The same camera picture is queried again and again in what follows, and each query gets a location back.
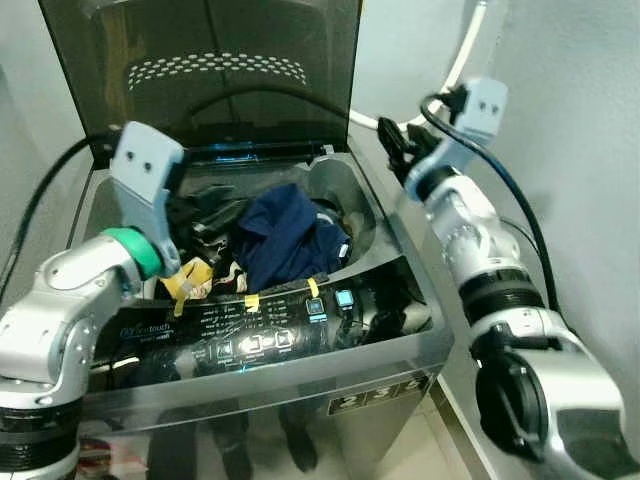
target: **silver robot arm segment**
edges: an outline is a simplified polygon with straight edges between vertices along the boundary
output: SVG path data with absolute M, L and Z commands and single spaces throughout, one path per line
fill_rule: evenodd
M 124 129 L 112 162 L 125 225 L 45 261 L 0 320 L 0 480 L 71 479 L 82 397 L 100 331 L 156 274 L 180 266 L 165 201 L 182 147 Z
M 506 87 L 491 79 L 463 87 L 449 96 L 452 122 L 486 145 L 498 131 Z M 517 241 L 460 173 L 471 152 L 421 127 L 408 134 L 406 140 L 393 121 L 379 121 L 391 170 L 423 203 L 471 326 L 485 433 L 502 450 L 542 463 L 549 478 L 640 478 L 621 433 L 618 387 L 561 316 L 545 308 Z

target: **navy blue garment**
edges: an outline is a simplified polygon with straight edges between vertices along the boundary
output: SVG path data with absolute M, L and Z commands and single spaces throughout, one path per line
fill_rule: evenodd
M 294 184 L 256 197 L 232 240 L 250 293 L 341 268 L 340 250 L 350 239 L 316 215 L 313 202 Z

